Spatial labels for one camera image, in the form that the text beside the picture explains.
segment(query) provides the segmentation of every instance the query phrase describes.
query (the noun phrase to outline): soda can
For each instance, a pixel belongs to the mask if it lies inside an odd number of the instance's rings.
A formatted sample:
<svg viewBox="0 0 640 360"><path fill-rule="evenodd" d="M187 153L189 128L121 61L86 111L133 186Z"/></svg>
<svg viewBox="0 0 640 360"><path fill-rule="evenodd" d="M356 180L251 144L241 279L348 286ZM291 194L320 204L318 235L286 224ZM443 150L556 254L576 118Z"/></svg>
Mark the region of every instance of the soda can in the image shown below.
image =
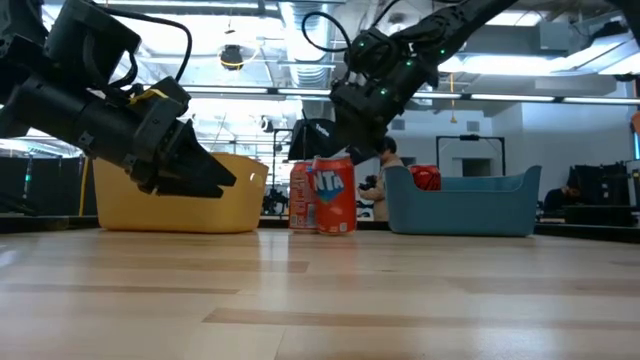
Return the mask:
<svg viewBox="0 0 640 360"><path fill-rule="evenodd" d="M356 230L354 167L347 157L313 161L316 224L322 234L340 235Z"/></svg>
<svg viewBox="0 0 640 360"><path fill-rule="evenodd" d="M289 228L316 229L316 204L313 192L311 161L293 165L289 181Z"/></svg>

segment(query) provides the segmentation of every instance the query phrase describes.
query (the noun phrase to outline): man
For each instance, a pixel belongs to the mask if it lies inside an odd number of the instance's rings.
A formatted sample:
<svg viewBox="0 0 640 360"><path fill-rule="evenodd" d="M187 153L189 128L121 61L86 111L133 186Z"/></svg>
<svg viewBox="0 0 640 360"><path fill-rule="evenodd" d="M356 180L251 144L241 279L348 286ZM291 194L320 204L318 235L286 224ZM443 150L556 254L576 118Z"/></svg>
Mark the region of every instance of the man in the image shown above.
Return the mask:
<svg viewBox="0 0 640 360"><path fill-rule="evenodd" d="M547 193L544 198L543 210L545 213L562 210L564 206L575 205L581 202L580 190L564 186Z"/></svg>
<svg viewBox="0 0 640 360"><path fill-rule="evenodd" d="M358 189L360 198L373 201L373 219L375 221L389 221L389 213L387 211L387 202L384 192L384 169L392 166L404 166L402 160L396 155L398 146L395 140L389 136L385 136L382 146L379 150L380 156L380 174L376 181L376 187L369 190Z"/></svg>

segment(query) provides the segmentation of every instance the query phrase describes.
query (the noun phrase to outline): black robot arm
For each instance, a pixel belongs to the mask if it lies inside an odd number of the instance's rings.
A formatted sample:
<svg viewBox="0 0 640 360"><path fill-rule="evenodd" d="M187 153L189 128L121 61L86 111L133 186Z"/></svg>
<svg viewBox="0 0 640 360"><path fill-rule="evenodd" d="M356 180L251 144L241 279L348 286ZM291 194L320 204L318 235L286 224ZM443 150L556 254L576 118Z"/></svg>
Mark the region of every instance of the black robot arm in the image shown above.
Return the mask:
<svg viewBox="0 0 640 360"><path fill-rule="evenodd" d="M465 0L435 11L416 25L391 36L375 26L356 37L345 54L348 71L362 74L361 85L348 77L336 80L330 93L340 144L377 147L387 126L425 84L438 86L438 65L469 37L517 0ZM609 0L627 18L640 39L640 2Z"/></svg>
<svg viewBox="0 0 640 360"><path fill-rule="evenodd" d="M36 128L123 168L147 193L216 198L223 194L220 186L235 184L234 175L198 144L191 121L177 120L191 97L176 79L146 91L130 86L140 37L109 15L111 9L67 0L49 34L41 6L42 0L0 1L0 137ZM175 26L190 43L188 30ZM109 83L125 52L131 69Z"/></svg>

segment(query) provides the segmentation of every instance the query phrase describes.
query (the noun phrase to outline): light wood surface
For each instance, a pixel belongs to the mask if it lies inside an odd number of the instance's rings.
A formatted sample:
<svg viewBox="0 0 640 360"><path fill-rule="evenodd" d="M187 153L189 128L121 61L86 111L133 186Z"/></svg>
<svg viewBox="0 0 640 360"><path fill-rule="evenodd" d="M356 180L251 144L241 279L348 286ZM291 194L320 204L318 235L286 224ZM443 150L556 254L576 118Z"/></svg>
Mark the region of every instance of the light wood surface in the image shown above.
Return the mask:
<svg viewBox="0 0 640 360"><path fill-rule="evenodd" d="M2 360L637 360L640 247L259 231L0 236Z"/></svg>

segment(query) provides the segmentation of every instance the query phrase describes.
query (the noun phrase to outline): ceiling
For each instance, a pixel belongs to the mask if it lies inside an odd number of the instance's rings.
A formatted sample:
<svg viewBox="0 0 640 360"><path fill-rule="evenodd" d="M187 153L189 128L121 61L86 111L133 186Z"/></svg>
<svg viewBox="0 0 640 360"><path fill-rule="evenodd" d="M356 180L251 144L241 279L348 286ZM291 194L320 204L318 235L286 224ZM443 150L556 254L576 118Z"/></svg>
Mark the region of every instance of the ceiling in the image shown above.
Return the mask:
<svg viewBox="0 0 640 360"><path fill-rule="evenodd" d="M58 16L64 0L46 0L43 20L51 26ZM96 1L104 4L106 0ZM199 0L110 0L109 6L127 10L142 11L153 16L178 21L186 25L193 34L194 47L189 66L181 83L196 86L258 86L258 87L323 87L329 85L334 76L344 71L341 55L318 53L304 41L299 31L301 14L320 9L332 13L345 27L351 38L373 22L388 0L299 0L293 3L267 1L261 17L249 16L255 13L259 2L249 1ZM433 9L444 6L439 2L425 0L405 0L399 2L380 23L380 29L387 33L409 26L430 14ZM611 12L611 7L600 0L539 1L522 0L511 9L496 17L490 24L503 27L505 33L518 28L533 28L542 17L558 23L569 20L597 19ZM185 36L179 30L130 19L120 19L137 32L143 44L136 54L139 63L138 81L153 84L160 79L174 75L182 61L185 50ZM344 39L335 27L319 22L313 29L314 40L326 40L329 46L343 46ZM228 71L220 63L220 52L227 44L239 44L247 61L242 70ZM114 75L122 77L128 70L125 59ZM478 75L464 72L442 77L440 91L472 91L476 93L538 94L569 92L574 95L605 95L615 82L610 77L580 76L555 77L540 81L540 76ZM432 109L446 109L450 102L435 101ZM468 102L457 105L469 110L483 110L482 102ZM192 100L185 115L194 120L199 138L205 146L219 151L236 151L270 160L273 133L265 132L264 120L272 121L276 128L291 128L302 115L302 109L318 110L326 115L329 106L312 106L307 101L232 100L228 98L196 98ZM290 136L285 132L276 135L279 142L286 142ZM55 141L43 138L42 142L58 146ZM69 149L59 145L60 152Z"/></svg>

